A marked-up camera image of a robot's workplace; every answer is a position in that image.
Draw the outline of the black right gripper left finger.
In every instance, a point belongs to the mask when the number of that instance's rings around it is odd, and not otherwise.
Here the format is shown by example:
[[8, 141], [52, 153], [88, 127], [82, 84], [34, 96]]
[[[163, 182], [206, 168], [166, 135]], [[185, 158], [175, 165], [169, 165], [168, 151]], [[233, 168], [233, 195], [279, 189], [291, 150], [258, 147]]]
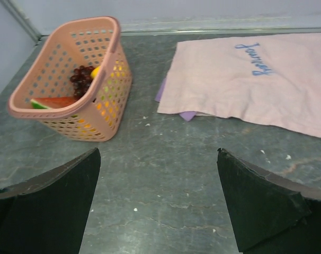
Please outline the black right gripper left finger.
[[79, 253], [101, 167], [98, 148], [0, 189], [0, 253]]

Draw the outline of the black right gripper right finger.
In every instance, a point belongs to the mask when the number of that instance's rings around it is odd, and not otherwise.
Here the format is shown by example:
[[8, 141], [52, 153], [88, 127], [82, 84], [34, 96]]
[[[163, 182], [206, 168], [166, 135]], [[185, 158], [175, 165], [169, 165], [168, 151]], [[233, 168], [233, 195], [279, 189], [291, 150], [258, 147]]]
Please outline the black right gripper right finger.
[[321, 189], [222, 148], [217, 167], [240, 252], [321, 252]]

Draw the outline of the pink plastic perforated basket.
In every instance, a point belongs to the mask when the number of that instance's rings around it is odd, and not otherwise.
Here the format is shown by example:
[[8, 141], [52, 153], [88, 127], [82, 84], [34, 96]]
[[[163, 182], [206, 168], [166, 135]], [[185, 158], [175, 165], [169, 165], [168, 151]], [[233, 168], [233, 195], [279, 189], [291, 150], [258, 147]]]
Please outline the pink plastic perforated basket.
[[[120, 38], [119, 21], [110, 16], [61, 25], [8, 99], [8, 112], [18, 119], [39, 121], [72, 140], [110, 140], [118, 130], [132, 84]], [[81, 65], [100, 66], [83, 97], [63, 108], [31, 106], [33, 98], [73, 97], [69, 78]]]

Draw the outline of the watermelon slice toy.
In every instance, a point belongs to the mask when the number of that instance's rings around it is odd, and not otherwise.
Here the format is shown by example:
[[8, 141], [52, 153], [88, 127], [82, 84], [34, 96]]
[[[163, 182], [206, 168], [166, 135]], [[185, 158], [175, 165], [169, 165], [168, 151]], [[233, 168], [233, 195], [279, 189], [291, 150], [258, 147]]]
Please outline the watermelon slice toy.
[[44, 97], [30, 100], [31, 106], [34, 109], [63, 108], [75, 102], [76, 100], [73, 97]]

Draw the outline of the yellow toy mango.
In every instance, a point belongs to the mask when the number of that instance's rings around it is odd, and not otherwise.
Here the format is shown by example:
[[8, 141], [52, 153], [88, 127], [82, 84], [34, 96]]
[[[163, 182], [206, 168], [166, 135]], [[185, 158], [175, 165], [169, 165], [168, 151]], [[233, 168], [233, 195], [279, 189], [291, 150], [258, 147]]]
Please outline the yellow toy mango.
[[94, 79], [98, 75], [99, 71], [100, 71], [100, 66], [94, 68], [90, 74], [91, 78]]

